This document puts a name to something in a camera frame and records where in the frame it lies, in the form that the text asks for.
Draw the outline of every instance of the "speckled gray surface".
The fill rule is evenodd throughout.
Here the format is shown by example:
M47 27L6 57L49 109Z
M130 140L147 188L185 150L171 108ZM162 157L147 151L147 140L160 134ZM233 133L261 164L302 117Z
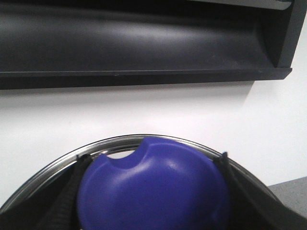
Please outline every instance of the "speckled gray surface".
M307 218L307 177L269 186L284 205Z

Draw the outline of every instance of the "blue lid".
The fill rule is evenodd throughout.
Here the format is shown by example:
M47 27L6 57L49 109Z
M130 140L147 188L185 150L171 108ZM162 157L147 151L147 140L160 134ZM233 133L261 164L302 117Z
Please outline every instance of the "blue lid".
M97 157L83 176L77 209L83 230L222 230L229 196L204 154L150 137L125 158Z

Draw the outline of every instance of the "shelf lip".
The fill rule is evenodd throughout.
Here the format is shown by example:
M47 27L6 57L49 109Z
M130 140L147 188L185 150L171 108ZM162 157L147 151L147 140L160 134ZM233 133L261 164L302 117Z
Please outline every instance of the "shelf lip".
M272 10L281 10L281 11L287 9L292 4L291 0L189 0L189 1L203 1L210 3L248 6L256 8L272 9Z
M102 72L0 72L0 90L281 80L291 68Z

